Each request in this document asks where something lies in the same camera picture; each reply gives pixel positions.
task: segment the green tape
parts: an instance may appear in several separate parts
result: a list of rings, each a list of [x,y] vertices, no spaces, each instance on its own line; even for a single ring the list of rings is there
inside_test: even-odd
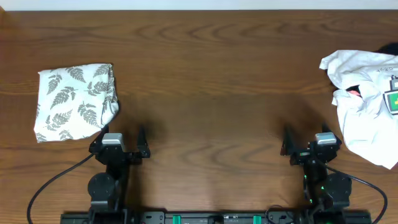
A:
[[[253,216],[253,224],[261,224],[261,216],[259,215]]]
[[[181,224],[181,216],[173,215],[173,224]]]

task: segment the wooden tabletop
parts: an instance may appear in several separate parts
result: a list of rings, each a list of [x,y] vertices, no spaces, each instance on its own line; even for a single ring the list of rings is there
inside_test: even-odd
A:
[[[36,190],[85,158],[94,138],[36,143],[38,71],[114,65],[121,111],[111,131],[131,147],[143,124],[152,150],[131,177],[133,207],[297,207],[306,203],[303,170],[279,155],[284,124],[305,141],[322,121],[341,136],[320,60],[396,41],[398,12],[9,12],[0,26],[0,223],[27,223]],[[372,165],[345,146],[330,165],[383,189],[389,207],[381,223],[398,222],[397,167]],[[87,183],[104,168],[91,159],[49,185],[34,203],[34,223],[87,211]],[[375,218],[382,203],[353,183],[351,208]]]

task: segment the wooden table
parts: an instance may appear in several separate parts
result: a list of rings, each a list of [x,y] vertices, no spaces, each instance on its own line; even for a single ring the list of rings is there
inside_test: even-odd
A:
[[[36,190],[86,157],[94,137],[36,143],[38,71],[113,63],[121,112],[111,131],[130,146],[144,124],[152,149],[131,177],[131,206],[265,210],[305,203],[302,168],[279,155],[285,123],[312,140],[326,120],[341,136],[321,58],[398,39],[396,11],[10,12],[1,20],[0,223],[26,223]],[[382,223],[398,222],[397,167],[345,147],[330,165],[382,188]],[[49,185],[33,221],[88,210],[87,183],[102,171],[91,159]],[[382,197],[354,182],[351,207],[375,218]]]

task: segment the white fabric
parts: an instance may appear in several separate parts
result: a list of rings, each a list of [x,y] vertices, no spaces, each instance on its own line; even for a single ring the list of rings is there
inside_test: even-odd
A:
[[[333,104],[347,148],[388,169],[398,162],[398,57],[338,50],[322,59],[321,69],[340,90]],[[345,89],[359,85],[361,96]]]
[[[91,136],[119,109],[110,64],[44,70],[39,75],[37,142]]]

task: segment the black object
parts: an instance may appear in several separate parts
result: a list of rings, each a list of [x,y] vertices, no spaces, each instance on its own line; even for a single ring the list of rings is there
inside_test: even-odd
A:
[[[334,170],[324,163],[336,157],[341,141],[326,127],[317,134],[317,141],[309,142],[308,147],[296,146],[294,136],[287,128],[281,154],[290,155],[292,165],[304,168],[304,191],[311,206],[300,209],[270,208],[264,212],[243,213],[170,213],[170,212],[134,212],[126,208],[127,178],[130,165],[139,165],[143,158],[150,157],[144,130],[141,128],[137,140],[138,152],[124,152],[123,141],[106,141],[108,127],[90,144],[92,153],[85,160],[49,180],[32,198],[30,208],[36,196],[56,178],[71,171],[95,155],[106,165],[106,172],[96,174],[88,184],[91,195],[91,208],[88,213],[66,213],[61,215],[61,224],[370,224],[368,212],[346,211],[351,193],[351,179],[367,184],[382,193],[385,204],[377,223],[387,208],[387,197],[382,190],[356,177]]]

